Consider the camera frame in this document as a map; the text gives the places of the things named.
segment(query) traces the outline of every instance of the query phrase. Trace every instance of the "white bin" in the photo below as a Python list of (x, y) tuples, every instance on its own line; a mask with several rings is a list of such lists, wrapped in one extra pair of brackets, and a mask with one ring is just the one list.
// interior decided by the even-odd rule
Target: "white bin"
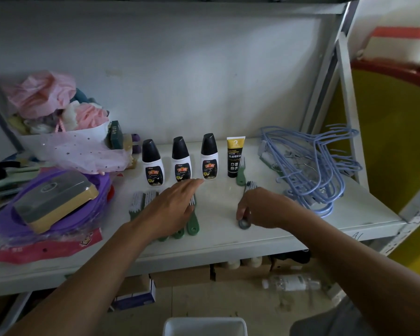
[(246, 322), (239, 317), (169, 318), (163, 336), (247, 336)]

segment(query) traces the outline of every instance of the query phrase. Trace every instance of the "purple plastic lid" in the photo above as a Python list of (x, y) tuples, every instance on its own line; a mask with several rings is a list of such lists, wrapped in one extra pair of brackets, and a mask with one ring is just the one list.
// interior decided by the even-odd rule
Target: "purple plastic lid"
[[(9, 237), (26, 237), (26, 236), (37, 236), (22, 220), (14, 209), (14, 203), (25, 195), (28, 191), (32, 190), (41, 183), (48, 181), (50, 178), (65, 173), (65, 170), (53, 169), (47, 172), (39, 174), (36, 178), (28, 182), (26, 186), (17, 194), (16, 197), (8, 203), (5, 208), (0, 211), (0, 235), (5, 238)], [(110, 187), (109, 174), (98, 175), (98, 174), (85, 174), (87, 179), (96, 186), (99, 194), (93, 200), (89, 200), (84, 205), (80, 206), (70, 214), (66, 215), (61, 220), (54, 223), (51, 228), (41, 233), (40, 235), (50, 235), (53, 232), (65, 233), (81, 226), (89, 218), (91, 212), (94, 211), (97, 205), (99, 205), (103, 197), (107, 197), (107, 192)]]

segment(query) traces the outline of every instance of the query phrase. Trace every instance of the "purple object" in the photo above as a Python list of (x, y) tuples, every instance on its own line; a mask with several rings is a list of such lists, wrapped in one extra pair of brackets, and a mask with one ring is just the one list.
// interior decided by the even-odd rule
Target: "purple object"
[(98, 197), (93, 200), (89, 200), (84, 205), (69, 213), (61, 220), (54, 223), (50, 230), (41, 233), (40, 235), (34, 233), (33, 230), (25, 224), (22, 218), (17, 214), (13, 206), (14, 203), (22, 198), (28, 191), (48, 181), (50, 178), (61, 175), (65, 172), (65, 170), (53, 169), (39, 174), (36, 178), (28, 182), (23, 190), (0, 212), (0, 236), (5, 239), (17, 238), (19, 240), (37, 242), (40, 238), (47, 239), (51, 235), (60, 236), (77, 230), (82, 225), (89, 222), (92, 218), (91, 216), (95, 217), (94, 214), (96, 215), (101, 212), (106, 205), (107, 193), (109, 192), (109, 188), (111, 186), (109, 174), (85, 174), (87, 179), (96, 186), (99, 192)]
[(133, 145), (132, 146), (132, 153), (141, 153), (140, 145)]
[(140, 141), (140, 136), (137, 133), (131, 134), (131, 135), (132, 135), (132, 142)]

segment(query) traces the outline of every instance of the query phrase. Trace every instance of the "yellow tube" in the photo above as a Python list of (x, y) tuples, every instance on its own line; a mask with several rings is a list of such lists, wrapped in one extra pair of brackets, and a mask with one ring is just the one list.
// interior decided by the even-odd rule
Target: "yellow tube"
[(236, 178), (240, 166), (245, 136), (230, 136), (227, 138), (227, 175)]

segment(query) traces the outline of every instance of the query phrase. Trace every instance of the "pink cloth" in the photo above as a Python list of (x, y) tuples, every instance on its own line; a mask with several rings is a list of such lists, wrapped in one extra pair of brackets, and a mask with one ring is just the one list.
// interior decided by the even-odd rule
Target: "pink cloth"
[(5, 92), (22, 118), (36, 119), (65, 108), (76, 94), (76, 83), (71, 75), (40, 71)]
[(82, 103), (76, 108), (77, 129), (92, 129), (109, 121), (107, 111), (89, 103)]

